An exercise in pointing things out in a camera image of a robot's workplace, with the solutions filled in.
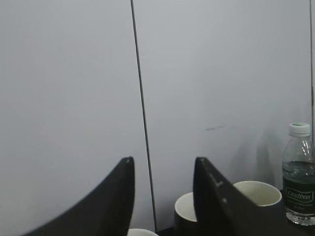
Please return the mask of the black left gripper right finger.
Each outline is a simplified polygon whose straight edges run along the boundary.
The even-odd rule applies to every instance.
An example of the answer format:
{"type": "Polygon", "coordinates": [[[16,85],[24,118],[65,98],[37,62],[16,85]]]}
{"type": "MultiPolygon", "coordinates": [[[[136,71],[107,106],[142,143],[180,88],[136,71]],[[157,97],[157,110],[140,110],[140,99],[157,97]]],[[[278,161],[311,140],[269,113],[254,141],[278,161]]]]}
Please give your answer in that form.
{"type": "Polygon", "coordinates": [[[195,160],[193,203],[202,236],[283,236],[285,222],[241,194],[204,157],[195,160]]]}

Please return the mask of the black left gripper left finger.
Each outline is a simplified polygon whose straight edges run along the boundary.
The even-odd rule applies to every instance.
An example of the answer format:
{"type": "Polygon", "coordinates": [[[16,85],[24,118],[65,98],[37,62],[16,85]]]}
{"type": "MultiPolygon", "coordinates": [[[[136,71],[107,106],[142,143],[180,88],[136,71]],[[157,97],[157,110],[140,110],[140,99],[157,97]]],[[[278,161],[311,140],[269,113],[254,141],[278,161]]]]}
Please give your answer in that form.
{"type": "Polygon", "coordinates": [[[109,175],[75,206],[27,234],[126,236],[132,218],[134,199],[134,159],[124,157],[109,175]]]}

